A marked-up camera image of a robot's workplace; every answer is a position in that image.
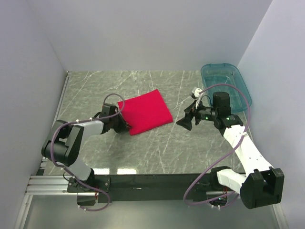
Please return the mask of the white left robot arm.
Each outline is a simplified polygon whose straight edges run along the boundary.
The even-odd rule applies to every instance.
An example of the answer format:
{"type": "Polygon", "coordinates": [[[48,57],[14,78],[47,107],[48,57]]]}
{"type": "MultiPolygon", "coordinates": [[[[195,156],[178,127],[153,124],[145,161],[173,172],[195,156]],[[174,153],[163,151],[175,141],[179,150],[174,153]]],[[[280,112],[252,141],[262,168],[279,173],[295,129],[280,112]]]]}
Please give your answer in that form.
{"type": "Polygon", "coordinates": [[[122,114],[117,113],[116,105],[105,103],[102,110],[88,122],[55,121],[42,146],[42,156],[54,161],[58,167],[67,168],[75,176],[72,183],[78,181],[78,186],[83,191],[98,188],[94,170],[80,159],[79,153],[85,140],[92,135],[105,134],[111,129],[116,133],[131,129],[122,114]]]}

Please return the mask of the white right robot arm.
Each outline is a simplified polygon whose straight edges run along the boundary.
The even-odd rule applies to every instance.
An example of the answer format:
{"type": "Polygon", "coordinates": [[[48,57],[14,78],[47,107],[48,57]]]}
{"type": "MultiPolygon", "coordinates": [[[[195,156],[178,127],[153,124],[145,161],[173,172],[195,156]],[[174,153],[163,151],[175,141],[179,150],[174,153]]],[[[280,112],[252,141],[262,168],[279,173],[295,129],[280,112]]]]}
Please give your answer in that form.
{"type": "Polygon", "coordinates": [[[211,121],[221,136],[231,145],[239,158],[245,174],[234,172],[230,167],[209,168],[196,178],[191,186],[199,189],[220,190],[224,187],[240,195],[248,209],[278,204],[282,199],[284,173],[274,168],[259,152],[247,133],[240,117],[231,113],[230,96],[226,92],[213,94],[212,106],[202,103],[203,92],[194,88],[191,92],[194,102],[184,112],[177,125],[192,129],[192,120],[211,121]]]}

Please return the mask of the teal plastic basin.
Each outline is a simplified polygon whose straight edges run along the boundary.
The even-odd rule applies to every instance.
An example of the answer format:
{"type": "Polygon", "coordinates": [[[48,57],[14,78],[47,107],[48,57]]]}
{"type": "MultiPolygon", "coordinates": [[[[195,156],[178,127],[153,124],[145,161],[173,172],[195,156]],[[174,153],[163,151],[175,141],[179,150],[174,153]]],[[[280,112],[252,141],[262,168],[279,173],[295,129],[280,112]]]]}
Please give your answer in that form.
{"type": "Polygon", "coordinates": [[[218,91],[229,94],[232,113],[247,110],[244,97],[251,105],[252,99],[246,84],[240,71],[234,65],[229,63],[206,64],[201,68],[201,77],[205,88],[215,86],[205,92],[209,97],[218,91]]]}

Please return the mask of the red t shirt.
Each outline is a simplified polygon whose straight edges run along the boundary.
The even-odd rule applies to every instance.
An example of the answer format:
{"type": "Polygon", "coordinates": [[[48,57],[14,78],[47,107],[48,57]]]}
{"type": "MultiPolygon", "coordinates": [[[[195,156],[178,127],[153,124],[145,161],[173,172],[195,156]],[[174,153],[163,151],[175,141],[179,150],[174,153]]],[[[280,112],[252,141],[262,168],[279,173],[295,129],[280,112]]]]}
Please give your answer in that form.
{"type": "Polygon", "coordinates": [[[130,135],[173,122],[172,114],[159,90],[118,102],[124,120],[131,126],[130,135]]]}

